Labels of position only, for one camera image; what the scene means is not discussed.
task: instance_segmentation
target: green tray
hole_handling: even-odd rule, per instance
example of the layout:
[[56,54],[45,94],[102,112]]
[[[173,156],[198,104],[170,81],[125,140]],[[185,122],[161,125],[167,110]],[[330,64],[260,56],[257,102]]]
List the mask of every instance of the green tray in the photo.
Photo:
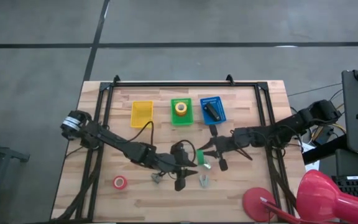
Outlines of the green tray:
[[[184,116],[178,116],[175,112],[175,105],[183,102],[187,106],[187,113]],[[172,99],[171,100],[172,124],[175,126],[184,126],[193,124],[193,107],[191,106],[191,98]]]

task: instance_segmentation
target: wooden tabletop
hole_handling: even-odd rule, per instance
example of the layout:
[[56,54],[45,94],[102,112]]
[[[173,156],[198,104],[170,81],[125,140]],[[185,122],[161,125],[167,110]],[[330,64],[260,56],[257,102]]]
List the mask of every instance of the wooden tabletop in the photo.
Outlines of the wooden tabletop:
[[[291,115],[284,82],[267,81],[274,115],[277,121]],[[94,114],[100,82],[84,82],[78,110]],[[139,129],[130,128],[132,102],[154,101],[154,143],[157,152],[169,152],[175,142],[188,139],[196,147],[207,143],[211,137],[203,122],[200,98],[220,96],[227,121],[217,125],[219,135],[230,136],[237,127],[260,126],[255,92],[251,87],[125,87],[114,88],[109,114],[110,130],[124,138],[135,136]],[[172,126],[170,100],[191,98],[194,124]],[[269,124],[267,108],[265,117]],[[150,130],[146,129],[137,141],[149,142]],[[78,148],[79,141],[69,144],[67,153]],[[263,187],[269,191],[269,171],[264,148],[244,149],[254,159],[250,161],[237,152],[225,154],[229,169],[222,172],[218,160],[209,157],[211,170],[197,167],[199,174],[209,175],[209,186],[200,186],[199,174],[186,178],[186,187],[176,192],[174,180],[168,175],[161,183],[154,183],[150,175],[153,170],[144,169],[129,162],[118,150],[105,146],[99,180],[98,196],[94,211],[94,222],[249,222],[242,209],[242,196],[252,187]],[[305,165],[299,147],[286,148],[284,161],[290,189],[296,195],[300,180],[305,174]],[[81,185],[86,149],[68,157],[64,163],[52,218],[58,217],[74,199]],[[123,175],[128,180],[124,190],[112,187],[112,180]],[[89,194],[84,211],[88,210]],[[282,207],[285,208],[280,191]]]

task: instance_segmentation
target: red tape roll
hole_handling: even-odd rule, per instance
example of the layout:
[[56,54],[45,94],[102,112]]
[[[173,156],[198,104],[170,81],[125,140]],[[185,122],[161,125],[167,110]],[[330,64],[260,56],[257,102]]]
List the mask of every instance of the red tape roll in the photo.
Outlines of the red tape roll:
[[121,175],[115,177],[114,180],[112,180],[112,186],[118,190],[124,189],[127,186],[127,184],[128,184],[127,179],[125,179],[125,177]]

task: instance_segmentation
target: yellow tape roll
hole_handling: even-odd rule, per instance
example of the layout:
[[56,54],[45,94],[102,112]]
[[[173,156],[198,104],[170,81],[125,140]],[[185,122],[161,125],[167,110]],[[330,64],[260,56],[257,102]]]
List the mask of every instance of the yellow tape roll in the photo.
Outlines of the yellow tape roll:
[[175,111],[177,112],[177,115],[178,116],[184,116],[186,115],[186,112],[187,112],[187,106],[185,103],[177,103],[175,105]]

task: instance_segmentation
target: yellow tray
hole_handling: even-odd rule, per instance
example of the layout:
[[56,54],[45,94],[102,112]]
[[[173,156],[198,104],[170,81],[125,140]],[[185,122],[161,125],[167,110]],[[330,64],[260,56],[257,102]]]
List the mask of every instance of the yellow tray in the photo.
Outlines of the yellow tray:
[[132,103],[131,127],[143,128],[143,126],[153,120],[153,101],[134,101]]

